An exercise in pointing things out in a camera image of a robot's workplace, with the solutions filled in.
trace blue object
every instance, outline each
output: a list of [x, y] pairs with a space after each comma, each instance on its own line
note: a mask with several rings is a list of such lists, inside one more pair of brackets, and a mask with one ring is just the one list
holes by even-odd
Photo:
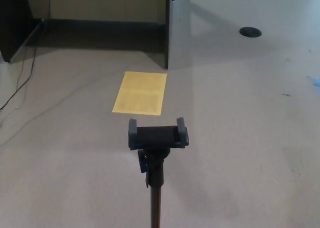
[[320, 97], [320, 76], [308, 76], [315, 86], [316, 92]]

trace tripod knob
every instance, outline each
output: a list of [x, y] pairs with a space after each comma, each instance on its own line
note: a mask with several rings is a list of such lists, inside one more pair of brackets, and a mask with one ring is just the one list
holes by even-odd
[[147, 157], [143, 150], [138, 150], [139, 164], [141, 173], [146, 173], [148, 171]]

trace hole in floor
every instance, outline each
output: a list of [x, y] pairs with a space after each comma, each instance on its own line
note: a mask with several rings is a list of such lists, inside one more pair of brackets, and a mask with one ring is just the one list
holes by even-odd
[[239, 32], [241, 35], [250, 38], [260, 37], [262, 35], [262, 32], [254, 27], [242, 27]]

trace black cable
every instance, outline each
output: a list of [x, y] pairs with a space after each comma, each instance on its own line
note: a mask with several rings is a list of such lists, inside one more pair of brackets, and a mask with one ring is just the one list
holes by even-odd
[[[47, 19], [50, 19], [51, 17], [51, 0], [48, 0], [48, 14], [47, 14]], [[25, 80], [25, 82], [20, 85], [20, 87], [18, 89], [15, 90], [15, 92], [10, 96], [10, 98], [4, 103], [3, 106], [1, 106], [0, 108], [0, 112], [2, 112], [4, 110], [4, 108], [8, 105], [8, 103], [12, 100], [13, 97], [15, 97], [15, 95], [28, 83], [28, 81], [31, 79], [33, 72], [34, 72], [34, 68], [35, 68], [35, 61], [36, 61], [36, 56], [37, 56], [37, 49], [38, 49], [38, 43], [40, 38], [42, 37], [42, 34], [44, 33], [45, 27], [43, 28], [41, 35], [39, 35], [36, 43], [35, 43], [35, 48], [34, 48], [34, 52], [33, 52], [33, 60], [32, 60], [32, 65], [31, 65], [31, 70], [30, 70], [30, 74], [28, 76], [28, 78]]]
[[20, 79], [21, 79], [22, 74], [23, 74], [23, 72], [24, 72], [25, 60], [26, 60], [27, 51], [28, 51], [28, 47], [26, 47], [26, 48], [25, 48], [25, 51], [24, 51], [23, 60], [22, 60], [22, 67], [21, 67], [20, 75], [19, 75], [19, 77], [18, 77], [18, 79], [17, 79], [17, 81], [16, 81], [15, 91], [18, 90], [19, 83], [20, 83]]

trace tripod pole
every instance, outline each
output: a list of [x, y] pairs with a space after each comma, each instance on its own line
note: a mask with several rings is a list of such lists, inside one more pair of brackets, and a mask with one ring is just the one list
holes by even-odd
[[161, 187], [151, 187], [151, 228], [160, 228]]

